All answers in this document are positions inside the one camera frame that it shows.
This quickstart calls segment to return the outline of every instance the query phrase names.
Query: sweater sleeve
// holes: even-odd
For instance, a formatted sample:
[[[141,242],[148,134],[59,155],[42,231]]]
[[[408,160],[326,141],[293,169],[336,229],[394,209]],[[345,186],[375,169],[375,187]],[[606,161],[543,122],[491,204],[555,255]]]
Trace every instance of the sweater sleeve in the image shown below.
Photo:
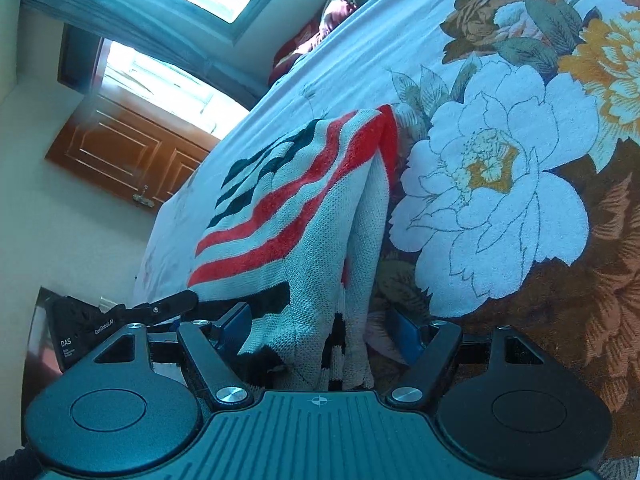
[[[0,480],[34,480],[42,473],[42,466],[28,446],[0,462]]]

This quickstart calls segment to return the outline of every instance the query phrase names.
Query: floral blanket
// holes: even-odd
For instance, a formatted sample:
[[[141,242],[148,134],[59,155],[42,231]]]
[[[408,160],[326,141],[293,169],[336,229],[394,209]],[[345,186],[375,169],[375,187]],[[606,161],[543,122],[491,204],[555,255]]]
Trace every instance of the floral blanket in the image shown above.
[[[609,407],[604,478],[640,455],[640,0],[371,0],[160,211],[134,302],[185,287],[234,160],[314,118],[392,104],[398,180],[369,308],[526,332]]]

